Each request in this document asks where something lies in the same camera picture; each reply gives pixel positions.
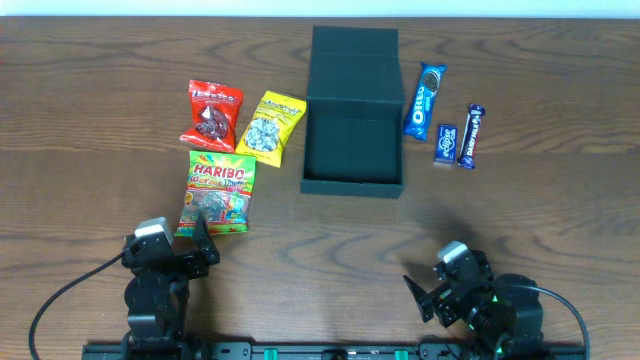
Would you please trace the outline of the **Haribo gummy worms bag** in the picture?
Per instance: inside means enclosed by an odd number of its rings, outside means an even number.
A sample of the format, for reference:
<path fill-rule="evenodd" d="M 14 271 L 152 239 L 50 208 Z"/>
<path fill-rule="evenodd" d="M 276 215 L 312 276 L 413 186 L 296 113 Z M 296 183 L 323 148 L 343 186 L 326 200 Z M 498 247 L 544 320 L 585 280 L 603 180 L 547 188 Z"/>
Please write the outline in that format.
<path fill-rule="evenodd" d="M 200 215 L 211 235 L 247 232 L 255 179 L 254 157 L 191 150 L 175 235 L 190 237 Z"/>

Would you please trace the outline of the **yellow Hacks candy bag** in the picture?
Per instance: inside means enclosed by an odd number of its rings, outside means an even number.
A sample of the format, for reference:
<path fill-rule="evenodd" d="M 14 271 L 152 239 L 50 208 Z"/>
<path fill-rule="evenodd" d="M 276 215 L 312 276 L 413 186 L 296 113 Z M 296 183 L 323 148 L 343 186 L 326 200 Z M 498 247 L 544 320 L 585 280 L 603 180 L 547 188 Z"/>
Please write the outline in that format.
<path fill-rule="evenodd" d="M 266 91 L 236 146 L 236 153 L 279 168 L 291 133 L 306 109 L 304 100 Z"/>

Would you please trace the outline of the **blue Eclipse mint box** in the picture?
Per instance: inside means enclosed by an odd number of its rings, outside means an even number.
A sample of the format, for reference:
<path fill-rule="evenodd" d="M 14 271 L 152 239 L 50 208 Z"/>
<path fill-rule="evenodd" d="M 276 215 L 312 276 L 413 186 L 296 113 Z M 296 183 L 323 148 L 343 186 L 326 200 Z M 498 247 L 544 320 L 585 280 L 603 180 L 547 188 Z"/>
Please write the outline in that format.
<path fill-rule="evenodd" d="M 458 130 L 453 125 L 440 124 L 437 129 L 434 161 L 442 164 L 453 164 L 456 158 Z"/>

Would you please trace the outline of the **red Hacks candy bag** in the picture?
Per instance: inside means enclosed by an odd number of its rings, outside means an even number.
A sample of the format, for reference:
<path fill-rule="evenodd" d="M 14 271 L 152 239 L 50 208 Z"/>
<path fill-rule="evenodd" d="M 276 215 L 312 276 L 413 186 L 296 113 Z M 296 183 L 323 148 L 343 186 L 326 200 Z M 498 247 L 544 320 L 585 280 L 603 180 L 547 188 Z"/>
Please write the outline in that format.
<path fill-rule="evenodd" d="M 225 84 L 191 80 L 192 125 L 179 139 L 214 152 L 235 152 L 235 128 L 244 92 Z"/>

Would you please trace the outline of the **purple Dairy Milk bar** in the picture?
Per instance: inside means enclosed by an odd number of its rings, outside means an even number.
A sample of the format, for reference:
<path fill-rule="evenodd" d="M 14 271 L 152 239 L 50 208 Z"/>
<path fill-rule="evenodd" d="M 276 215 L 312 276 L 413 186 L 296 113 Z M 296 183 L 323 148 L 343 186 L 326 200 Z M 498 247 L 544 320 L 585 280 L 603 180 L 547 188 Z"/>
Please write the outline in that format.
<path fill-rule="evenodd" d="M 475 168 L 475 152 L 479 129 L 486 110 L 478 104 L 469 106 L 465 132 L 462 140 L 457 164 L 466 169 Z"/>

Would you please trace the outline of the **blue Oreo cookie pack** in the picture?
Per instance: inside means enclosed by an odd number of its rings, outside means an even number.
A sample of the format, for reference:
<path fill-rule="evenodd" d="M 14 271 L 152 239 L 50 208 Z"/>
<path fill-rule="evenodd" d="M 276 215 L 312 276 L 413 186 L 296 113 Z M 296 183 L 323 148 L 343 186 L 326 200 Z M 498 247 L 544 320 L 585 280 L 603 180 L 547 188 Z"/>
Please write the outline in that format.
<path fill-rule="evenodd" d="M 434 104 L 448 67 L 421 63 L 422 72 L 413 100 L 405 117 L 403 133 L 420 141 L 426 141 Z"/>

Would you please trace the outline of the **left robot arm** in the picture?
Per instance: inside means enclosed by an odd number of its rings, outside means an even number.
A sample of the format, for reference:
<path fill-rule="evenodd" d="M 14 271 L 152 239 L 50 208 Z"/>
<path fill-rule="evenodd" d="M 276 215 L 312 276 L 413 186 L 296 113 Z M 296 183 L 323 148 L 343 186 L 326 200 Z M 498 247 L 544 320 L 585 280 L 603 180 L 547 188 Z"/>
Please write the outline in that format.
<path fill-rule="evenodd" d="M 191 242 L 193 250 L 176 254 L 163 217 L 141 222 L 126 237 L 122 265 L 134 275 L 124 294 L 132 340 L 130 353 L 174 352 L 184 357 L 202 351 L 185 332 L 189 282 L 206 277 L 209 267 L 220 262 L 203 214 L 197 216 Z"/>

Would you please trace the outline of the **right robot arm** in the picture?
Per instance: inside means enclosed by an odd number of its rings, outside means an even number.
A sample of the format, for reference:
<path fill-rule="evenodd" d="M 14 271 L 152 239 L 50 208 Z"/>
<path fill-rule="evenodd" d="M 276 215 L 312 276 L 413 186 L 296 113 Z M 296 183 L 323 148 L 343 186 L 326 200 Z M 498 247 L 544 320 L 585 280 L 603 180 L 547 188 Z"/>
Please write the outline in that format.
<path fill-rule="evenodd" d="M 465 352 L 469 359 L 516 359 L 545 353 L 542 333 L 543 308 L 536 282 L 506 274 L 496 278 L 486 254 L 452 242 L 438 254 L 433 271 L 440 285 L 425 290 L 403 277 L 420 317 L 437 319 L 448 328 L 458 321 L 474 334 Z"/>

